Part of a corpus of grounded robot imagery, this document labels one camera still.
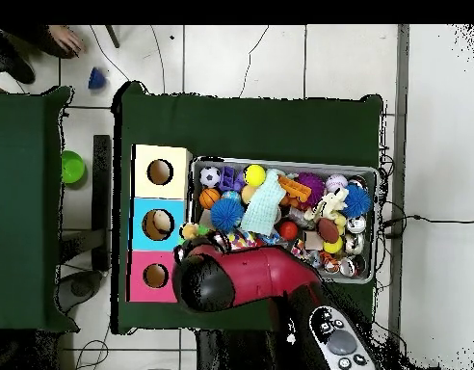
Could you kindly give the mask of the person's hand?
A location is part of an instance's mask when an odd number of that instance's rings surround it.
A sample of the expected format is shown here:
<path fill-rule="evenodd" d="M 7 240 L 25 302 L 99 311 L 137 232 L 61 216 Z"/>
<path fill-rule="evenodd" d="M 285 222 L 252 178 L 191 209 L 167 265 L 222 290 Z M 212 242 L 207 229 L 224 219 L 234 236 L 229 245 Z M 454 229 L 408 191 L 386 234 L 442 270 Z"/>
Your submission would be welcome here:
<path fill-rule="evenodd" d="M 66 25 L 49 25 L 48 32 L 66 53 L 78 56 L 86 51 L 84 43 Z"/>

